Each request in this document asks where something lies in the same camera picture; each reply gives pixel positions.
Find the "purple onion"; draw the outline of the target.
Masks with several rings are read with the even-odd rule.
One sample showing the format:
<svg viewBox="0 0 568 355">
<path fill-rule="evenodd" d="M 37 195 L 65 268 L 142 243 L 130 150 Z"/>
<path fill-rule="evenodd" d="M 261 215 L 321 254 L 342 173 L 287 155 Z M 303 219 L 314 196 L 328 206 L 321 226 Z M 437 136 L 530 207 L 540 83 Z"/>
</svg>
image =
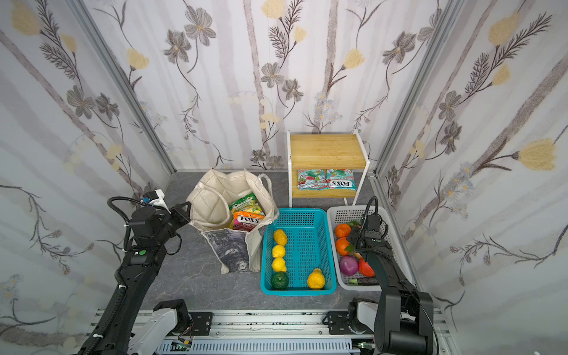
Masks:
<svg viewBox="0 0 568 355">
<path fill-rule="evenodd" d="M 345 276 L 353 276 L 359 271 L 359 261 L 356 257 L 344 256 L 339 262 L 340 272 Z"/>
</svg>

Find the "orange snack bag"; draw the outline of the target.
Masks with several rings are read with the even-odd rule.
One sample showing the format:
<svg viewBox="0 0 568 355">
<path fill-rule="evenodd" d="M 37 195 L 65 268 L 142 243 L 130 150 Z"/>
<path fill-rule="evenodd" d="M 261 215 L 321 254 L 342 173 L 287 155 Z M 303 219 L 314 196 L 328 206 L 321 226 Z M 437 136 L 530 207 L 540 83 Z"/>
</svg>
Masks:
<svg viewBox="0 0 568 355">
<path fill-rule="evenodd" d="M 251 232 L 263 220 L 265 216 L 261 214 L 254 214 L 246 211 L 239 211 L 233 213 L 233 221 L 231 229 L 237 231 Z"/>
</svg>

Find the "cream canvas tote bag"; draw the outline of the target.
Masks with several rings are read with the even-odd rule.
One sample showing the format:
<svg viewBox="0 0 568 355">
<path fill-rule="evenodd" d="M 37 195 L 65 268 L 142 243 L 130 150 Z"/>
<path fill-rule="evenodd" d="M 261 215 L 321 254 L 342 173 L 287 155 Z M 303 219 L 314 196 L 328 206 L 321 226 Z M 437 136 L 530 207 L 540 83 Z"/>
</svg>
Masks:
<svg viewBox="0 0 568 355">
<path fill-rule="evenodd" d="M 250 231 L 230 229 L 234 215 L 230 205 L 254 194 L 265 217 Z M 221 262 L 223 274 L 260 272 L 263 265 L 261 229 L 279 217 L 272 180 L 247 170 L 223 173 L 211 169 L 186 199 L 191 204 L 190 225 L 200 232 Z"/>
</svg>

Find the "green snack bag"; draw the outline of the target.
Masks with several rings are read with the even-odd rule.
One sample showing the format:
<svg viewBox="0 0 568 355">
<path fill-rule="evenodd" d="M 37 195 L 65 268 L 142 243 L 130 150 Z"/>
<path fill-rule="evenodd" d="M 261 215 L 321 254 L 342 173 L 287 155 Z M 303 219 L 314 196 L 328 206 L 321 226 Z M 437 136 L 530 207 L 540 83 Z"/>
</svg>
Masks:
<svg viewBox="0 0 568 355">
<path fill-rule="evenodd" d="M 249 193 L 248 195 L 230 204 L 229 210 L 231 213 L 248 212 L 252 214 L 264 215 L 264 211 L 261 208 L 260 203 L 254 193 Z"/>
</svg>

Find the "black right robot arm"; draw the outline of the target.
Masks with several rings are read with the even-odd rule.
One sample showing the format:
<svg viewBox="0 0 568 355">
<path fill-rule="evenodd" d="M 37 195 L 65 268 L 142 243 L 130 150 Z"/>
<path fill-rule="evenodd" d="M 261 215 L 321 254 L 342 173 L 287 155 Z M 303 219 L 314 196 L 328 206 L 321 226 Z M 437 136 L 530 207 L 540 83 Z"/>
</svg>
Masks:
<svg viewBox="0 0 568 355">
<path fill-rule="evenodd" d="M 433 354 L 433 300 L 405 276 L 386 241 L 388 225 L 377 213 L 365 213 L 348 236 L 356 253 L 371 266 L 381 288 L 378 301 L 354 298 L 348 308 L 350 327 L 372 331 L 378 354 Z"/>
</svg>

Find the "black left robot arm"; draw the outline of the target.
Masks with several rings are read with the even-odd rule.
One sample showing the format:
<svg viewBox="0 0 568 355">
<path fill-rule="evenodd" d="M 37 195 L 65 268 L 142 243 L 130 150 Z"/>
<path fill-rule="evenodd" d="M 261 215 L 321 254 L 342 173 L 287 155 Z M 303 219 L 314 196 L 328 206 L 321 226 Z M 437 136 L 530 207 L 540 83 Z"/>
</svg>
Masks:
<svg viewBox="0 0 568 355">
<path fill-rule="evenodd" d="M 166 243 L 178 237 L 178 230 L 190 222 L 189 202 L 171 208 L 141 203 L 128 217 L 107 201 L 126 226 L 125 255 L 115 272 L 117 286 L 102 318 L 79 349 L 80 354 L 153 354 L 164 338 L 191 325 L 183 300 L 158 304 L 146 324 L 133 329 L 143 299 L 169 255 Z"/>
</svg>

